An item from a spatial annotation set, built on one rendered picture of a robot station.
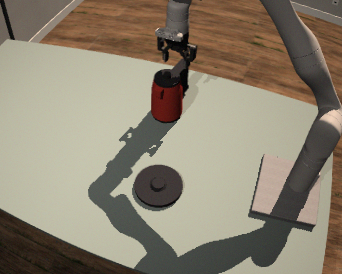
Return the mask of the red and black electric kettle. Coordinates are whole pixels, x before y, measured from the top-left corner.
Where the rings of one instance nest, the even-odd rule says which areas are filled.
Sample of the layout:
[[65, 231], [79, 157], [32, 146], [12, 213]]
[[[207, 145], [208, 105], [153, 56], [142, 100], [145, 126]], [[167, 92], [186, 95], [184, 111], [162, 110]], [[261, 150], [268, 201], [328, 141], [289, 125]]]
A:
[[183, 94], [189, 88], [189, 67], [186, 71], [183, 68], [184, 59], [181, 59], [172, 69], [162, 69], [154, 75], [151, 113], [161, 123], [173, 123], [182, 114], [182, 88]]

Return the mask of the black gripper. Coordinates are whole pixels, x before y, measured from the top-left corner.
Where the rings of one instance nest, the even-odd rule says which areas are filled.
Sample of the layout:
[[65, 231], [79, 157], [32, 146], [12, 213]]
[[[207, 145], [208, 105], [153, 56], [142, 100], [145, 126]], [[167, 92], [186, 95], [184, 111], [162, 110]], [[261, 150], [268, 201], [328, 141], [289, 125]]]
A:
[[[189, 32], [183, 35], [183, 40], [181, 42], [176, 42], [176, 41], [172, 42], [172, 40], [170, 40], [171, 41], [170, 42], [170, 41], [168, 41], [169, 39], [157, 37], [157, 49], [159, 51], [162, 51], [164, 62], [168, 61], [168, 59], [169, 59], [169, 51], [168, 50], [171, 49], [173, 51], [179, 52], [180, 55], [184, 58], [184, 68], [183, 69], [186, 70], [190, 66], [190, 62], [193, 62], [193, 60], [196, 58], [196, 52], [197, 52], [197, 45], [189, 44], [188, 38], [189, 38]], [[167, 43], [166, 47], [164, 47], [164, 40]], [[189, 50], [187, 47], [189, 48]], [[190, 54], [189, 54], [189, 51], [190, 51]], [[189, 58], [189, 56], [190, 56], [190, 58]]]

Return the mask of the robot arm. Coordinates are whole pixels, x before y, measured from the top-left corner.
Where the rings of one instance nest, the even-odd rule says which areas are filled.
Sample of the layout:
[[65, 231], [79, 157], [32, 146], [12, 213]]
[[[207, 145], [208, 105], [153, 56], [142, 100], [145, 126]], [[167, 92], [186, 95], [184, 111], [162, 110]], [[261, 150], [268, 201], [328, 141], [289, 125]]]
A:
[[[298, 76], [312, 90], [318, 114], [289, 173], [288, 184], [295, 192], [311, 191], [320, 171], [342, 135], [342, 105], [335, 91], [320, 45], [298, 17], [290, 0], [260, 0], [286, 47]], [[166, 27], [155, 30], [161, 38], [182, 41], [189, 32], [192, 0], [170, 0]]]

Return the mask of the dark round disk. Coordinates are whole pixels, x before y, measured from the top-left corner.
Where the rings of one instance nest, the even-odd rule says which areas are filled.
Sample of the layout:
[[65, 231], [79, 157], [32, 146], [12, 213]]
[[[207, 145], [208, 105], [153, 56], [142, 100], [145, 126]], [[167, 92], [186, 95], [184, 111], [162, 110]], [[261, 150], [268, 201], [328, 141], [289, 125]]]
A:
[[144, 204], [162, 208], [175, 203], [182, 194], [183, 181], [179, 173], [166, 165], [151, 165], [135, 178], [134, 189]]

